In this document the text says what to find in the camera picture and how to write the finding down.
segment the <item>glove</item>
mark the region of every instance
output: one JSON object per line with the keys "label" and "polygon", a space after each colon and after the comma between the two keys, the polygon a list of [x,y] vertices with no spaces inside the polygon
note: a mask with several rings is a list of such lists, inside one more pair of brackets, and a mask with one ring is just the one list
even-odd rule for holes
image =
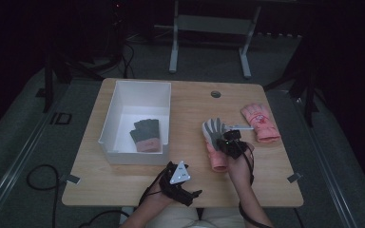
{"label": "glove", "polygon": [[258,142],[269,143],[280,139],[276,127],[269,120],[269,110],[263,104],[246,105],[241,110],[241,114],[254,127]]}
{"label": "glove", "polygon": [[227,156],[221,152],[216,140],[223,138],[224,123],[221,123],[221,119],[217,118],[209,119],[202,124],[203,136],[206,140],[206,148],[209,152],[208,157],[213,171],[226,172],[227,171]]}
{"label": "glove", "polygon": [[133,141],[138,152],[158,152],[160,148],[159,120],[143,120],[134,123],[135,128],[131,130]]}

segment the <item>black strap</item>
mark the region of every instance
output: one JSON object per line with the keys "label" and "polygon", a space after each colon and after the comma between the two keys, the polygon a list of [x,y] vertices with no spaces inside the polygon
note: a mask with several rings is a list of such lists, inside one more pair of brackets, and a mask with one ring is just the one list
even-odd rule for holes
{"label": "black strap", "polygon": [[267,226],[267,225],[261,224],[261,223],[259,223],[259,222],[256,222],[256,221],[252,220],[251,218],[249,218],[249,217],[247,216],[247,214],[245,214],[244,209],[242,209],[242,207],[241,207],[241,202],[239,202],[239,210],[240,210],[240,214],[242,215],[242,217],[243,217],[246,221],[250,222],[251,224],[253,224],[253,225],[255,225],[255,226],[259,227],[259,228],[271,228],[270,226]]}

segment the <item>dark background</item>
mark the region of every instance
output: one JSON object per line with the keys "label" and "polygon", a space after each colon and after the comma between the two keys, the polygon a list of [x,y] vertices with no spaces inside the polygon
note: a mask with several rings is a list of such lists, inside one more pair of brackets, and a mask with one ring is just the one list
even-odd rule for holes
{"label": "dark background", "polygon": [[[304,67],[298,59],[316,63],[318,88],[365,172],[365,1],[260,3],[257,32],[304,36],[308,48],[293,61],[298,68]],[[223,9],[205,8],[198,1],[186,1],[182,7],[192,13],[226,13]],[[172,25],[172,13],[168,0],[0,0],[0,119],[29,78],[44,66],[52,45],[75,60],[92,62],[93,57],[119,50],[113,42],[119,35],[114,23],[127,22],[150,38],[154,24]],[[242,5],[236,15],[246,16]]]}

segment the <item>gray carpet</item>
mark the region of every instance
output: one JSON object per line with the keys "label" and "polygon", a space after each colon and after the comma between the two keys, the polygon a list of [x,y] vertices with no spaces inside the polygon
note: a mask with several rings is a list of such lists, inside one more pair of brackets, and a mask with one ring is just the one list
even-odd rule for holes
{"label": "gray carpet", "polygon": [[[182,80],[267,85],[282,74],[299,39],[290,37],[257,36],[253,39],[248,58],[253,77],[242,77],[240,59],[235,48],[202,47],[191,40],[182,40],[176,74],[168,73],[171,46],[167,37],[148,44],[139,37],[129,39],[133,47],[128,77],[136,79]],[[132,49],[125,48],[125,58],[132,56]],[[104,77],[123,77],[124,66],[119,65],[101,72]],[[365,227],[365,178],[355,160],[352,149],[331,112],[317,101],[318,113],[314,113],[315,127],[310,129],[302,120],[301,104],[294,102],[286,93],[291,83],[281,85],[266,93],[274,112],[282,139],[294,171],[303,177],[298,180],[304,205],[293,208],[266,208],[276,227]],[[34,97],[43,86],[43,73],[35,75],[22,94],[16,99],[7,115],[0,122],[0,180],[6,170],[28,142],[34,126],[46,118],[41,111],[44,100]],[[60,174],[70,172],[80,141],[83,137],[100,83],[75,77],[65,87],[65,94],[56,98],[55,112],[71,113],[69,125],[44,124],[32,154],[17,182],[0,208],[0,227],[50,227],[54,191],[41,192],[27,186],[27,173],[35,166],[49,163]],[[353,223],[347,224],[333,200],[333,190],[327,184],[321,168],[311,133],[318,141],[318,148],[335,175],[342,196],[352,212]],[[53,173],[42,168],[33,176],[35,184],[50,186]],[[59,199],[64,186],[60,187]],[[57,227],[78,227],[105,210],[117,208],[67,207],[58,202]],[[114,214],[99,218],[91,227],[117,227],[119,216]]]}

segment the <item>white box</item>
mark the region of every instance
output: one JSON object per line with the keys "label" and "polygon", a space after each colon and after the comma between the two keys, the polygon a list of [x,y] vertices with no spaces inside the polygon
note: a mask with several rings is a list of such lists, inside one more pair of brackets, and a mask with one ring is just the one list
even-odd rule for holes
{"label": "white box", "polygon": [[[108,162],[167,164],[169,162],[170,100],[170,83],[118,80],[99,139]],[[136,150],[129,132],[135,129],[134,123],[147,119],[159,120],[162,151],[137,152]]]}

